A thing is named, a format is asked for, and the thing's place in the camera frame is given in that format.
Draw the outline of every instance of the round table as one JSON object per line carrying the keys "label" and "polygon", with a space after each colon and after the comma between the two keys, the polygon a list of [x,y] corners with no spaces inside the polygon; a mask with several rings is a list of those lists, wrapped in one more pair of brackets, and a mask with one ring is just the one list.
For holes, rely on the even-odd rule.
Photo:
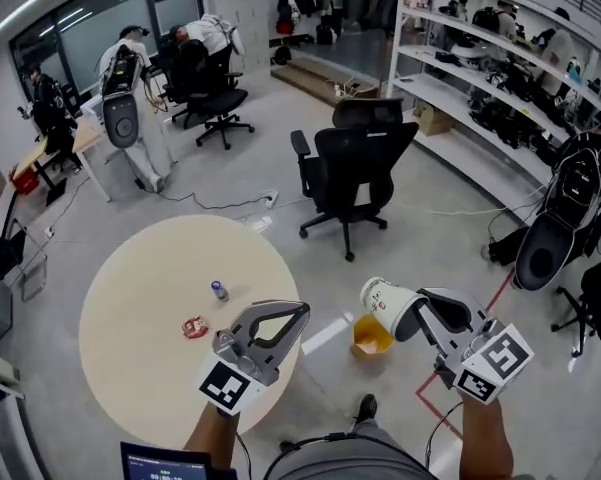
{"label": "round table", "polygon": [[[214,280],[229,292],[228,302],[211,291]],[[209,215],[150,226],[107,259],[87,293],[79,341],[89,387],[123,429],[153,445],[181,449],[206,405],[195,381],[213,333],[266,299],[299,300],[284,260],[255,231]],[[182,324],[198,315],[209,332],[188,340]],[[276,321],[269,323],[275,334]],[[280,379],[241,415],[240,433],[280,398],[299,349],[300,339],[280,365]]]}

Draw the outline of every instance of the monitor screen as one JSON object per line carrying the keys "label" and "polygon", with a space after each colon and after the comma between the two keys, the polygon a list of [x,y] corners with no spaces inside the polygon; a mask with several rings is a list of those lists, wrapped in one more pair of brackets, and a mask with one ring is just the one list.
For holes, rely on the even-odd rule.
{"label": "monitor screen", "polygon": [[202,464],[127,456],[129,480],[207,480]]}

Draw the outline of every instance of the white cup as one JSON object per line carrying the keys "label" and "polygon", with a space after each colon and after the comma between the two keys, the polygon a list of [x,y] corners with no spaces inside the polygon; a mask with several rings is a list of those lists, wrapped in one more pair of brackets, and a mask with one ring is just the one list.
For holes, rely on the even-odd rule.
{"label": "white cup", "polygon": [[407,341],[420,330],[415,310],[429,301],[408,288],[372,277],[362,287],[360,302],[396,341]]}

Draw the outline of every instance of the water bottle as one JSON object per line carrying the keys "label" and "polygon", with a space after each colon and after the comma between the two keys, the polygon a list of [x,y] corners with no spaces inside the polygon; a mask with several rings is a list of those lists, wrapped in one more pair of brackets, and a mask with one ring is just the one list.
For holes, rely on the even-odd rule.
{"label": "water bottle", "polygon": [[229,300],[229,293],[227,290],[225,290],[220,281],[214,281],[211,283],[211,290],[213,291],[213,294],[222,302],[227,302]]}

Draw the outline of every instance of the black office chair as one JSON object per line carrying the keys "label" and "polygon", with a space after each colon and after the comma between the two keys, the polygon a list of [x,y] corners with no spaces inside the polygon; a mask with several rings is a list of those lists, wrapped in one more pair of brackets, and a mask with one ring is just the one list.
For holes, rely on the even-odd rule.
{"label": "black office chair", "polygon": [[579,300],[576,300],[564,287],[558,287],[557,293],[567,298],[576,316],[562,325],[555,323],[551,326],[551,332],[558,332],[576,322],[580,324],[580,348],[573,351],[571,354],[573,357],[582,355],[587,326],[591,328],[589,336],[597,333],[601,339],[601,262],[584,273],[580,287],[582,295]]}
{"label": "black office chair", "polygon": [[[322,214],[300,226],[301,238],[307,238],[308,228],[338,219],[344,231],[345,259],[352,262],[349,224],[366,220],[387,229],[387,221],[378,214],[393,195],[391,169],[418,132],[416,123],[402,124],[401,101],[341,101],[333,115],[337,128],[321,130],[315,137],[315,158],[307,158],[311,150],[302,131],[291,133],[302,193],[314,200]],[[370,203],[356,206],[364,184],[369,184]]]}
{"label": "black office chair", "polygon": [[[0,236],[0,280],[4,278],[15,268],[20,271],[20,274],[14,279],[9,285],[13,287],[18,281],[21,283],[21,298],[23,302],[27,302],[40,293],[47,283],[47,255],[44,249],[36,242],[33,237],[28,233],[27,228],[20,224],[19,221],[13,219],[13,224],[17,225],[19,231],[16,232],[11,238],[4,238]],[[29,261],[23,266],[24,262],[24,247],[26,239],[29,239],[36,247],[36,253],[29,259]],[[25,284],[27,282],[27,268],[33,261],[42,254],[42,267],[43,274],[38,286],[31,294],[27,295],[25,291]]]}
{"label": "black office chair", "polygon": [[180,51],[173,61],[172,85],[168,88],[167,95],[170,92],[171,98],[175,97],[174,94],[187,95],[185,129],[194,115],[205,121],[207,131],[196,139],[198,147],[202,146],[210,135],[219,131],[224,148],[231,149],[225,130],[247,128],[249,133],[255,131],[252,125],[240,123],[239,116],[230,114],[247,99],[249,93],[236,89],[236,78],[242,76],[242,73],[225,72],[225,63],[210,59],[207,49],[200,41],[192,40],[180,45]]}

